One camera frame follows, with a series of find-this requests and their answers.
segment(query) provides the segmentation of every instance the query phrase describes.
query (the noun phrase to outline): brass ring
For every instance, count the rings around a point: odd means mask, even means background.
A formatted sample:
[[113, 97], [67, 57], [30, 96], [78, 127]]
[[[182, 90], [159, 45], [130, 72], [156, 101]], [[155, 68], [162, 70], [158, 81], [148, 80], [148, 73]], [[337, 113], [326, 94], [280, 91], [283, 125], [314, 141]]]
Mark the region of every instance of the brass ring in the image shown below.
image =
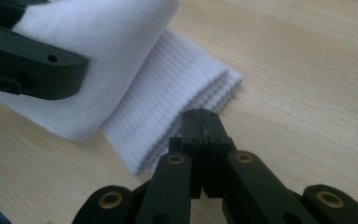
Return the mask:
[[248, 153], [238, 153], [235, 159], [242, 163], [249, 163], [253, 161], [253, 157]]
[[185, 162], [185, 158], [181, 155], [171, 155], [168, 158], [168, 162], [171, 164], [181, 164], [181, 163]]
[[120, 192], [112, 190], [101, 196], [98, 204], [103, 209], [111, 209], [119, 206], [121, 202], [123, 202], [123, 195]]
[[325, 205], [332, 208], [342, 208], [345, 203], [344, 201], [338, 197], [336, 194], [321, 190], [316, 192], [316, 198]]

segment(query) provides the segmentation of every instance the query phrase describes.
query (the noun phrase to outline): white cloth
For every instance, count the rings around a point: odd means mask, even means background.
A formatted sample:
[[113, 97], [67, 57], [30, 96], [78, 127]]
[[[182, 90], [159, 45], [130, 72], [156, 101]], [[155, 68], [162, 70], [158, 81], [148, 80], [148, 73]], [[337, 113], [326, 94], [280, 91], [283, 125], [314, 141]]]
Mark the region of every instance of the white cloth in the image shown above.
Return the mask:
[[0, 92], [0, 102], [52, 133], [103, 132], [133, 174], [178, 134], [179, 115], [218, 112], [241, 75], [166, 26], [178, 0], [62, 0], [28, 7], [13, 31], [89, 58], [76, 95], [46, 101]]

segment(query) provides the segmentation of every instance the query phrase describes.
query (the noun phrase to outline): light wood surface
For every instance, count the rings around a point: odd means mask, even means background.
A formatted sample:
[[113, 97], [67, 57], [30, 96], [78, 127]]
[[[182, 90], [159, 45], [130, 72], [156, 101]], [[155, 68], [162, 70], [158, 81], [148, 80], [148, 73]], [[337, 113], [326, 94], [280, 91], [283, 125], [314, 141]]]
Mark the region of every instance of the light wood surface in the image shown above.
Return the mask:
[[[358, 0], [184, 0], [171, 27], [238, 69], [221, 113], [238, 149], [298, 193], [326, 184], [358, 201]], [[101, 133], [71, 142], [0, 105], [0, 210], [13, 223], [70, 223], [93, 191], [133, 177]], [[219, 200], [191, 223], [225, 223]]]

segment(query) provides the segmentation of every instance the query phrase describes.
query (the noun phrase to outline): table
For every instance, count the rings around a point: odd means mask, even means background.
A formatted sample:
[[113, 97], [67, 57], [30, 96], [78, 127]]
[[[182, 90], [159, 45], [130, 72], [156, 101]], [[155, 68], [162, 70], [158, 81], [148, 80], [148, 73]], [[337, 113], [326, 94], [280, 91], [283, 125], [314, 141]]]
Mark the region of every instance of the table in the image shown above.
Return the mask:
[[[297, 193], [326, 184], [358, 201], [358, 0], [184, 0], [171, 27], [243, 73], [220, 118]], [[0, 210], [13, 223], [70, 223], [96, 189], [134, 189], [97, 132], [72, 142], [0, 105]], [[191, 223], [225, 223], [219, 200]]]

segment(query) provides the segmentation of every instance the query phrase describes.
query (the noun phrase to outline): tabletop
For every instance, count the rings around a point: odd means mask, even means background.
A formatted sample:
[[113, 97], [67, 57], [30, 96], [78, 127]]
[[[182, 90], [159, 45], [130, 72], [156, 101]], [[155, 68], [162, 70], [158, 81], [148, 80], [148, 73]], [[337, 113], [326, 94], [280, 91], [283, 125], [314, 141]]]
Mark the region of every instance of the tabletop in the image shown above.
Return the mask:
[[[341, 189], [358, 201], [358, 0], [184, 0], [170, 26], [240, 71], [220, 114], [238, 149], [283, 184]], [[135, 189], [101, 132], [73, 142], [0, 105], [0, 210], [13, 223], [70, 223], [92, 192]], [[225, 223], [221, 200], [191, 223]]]

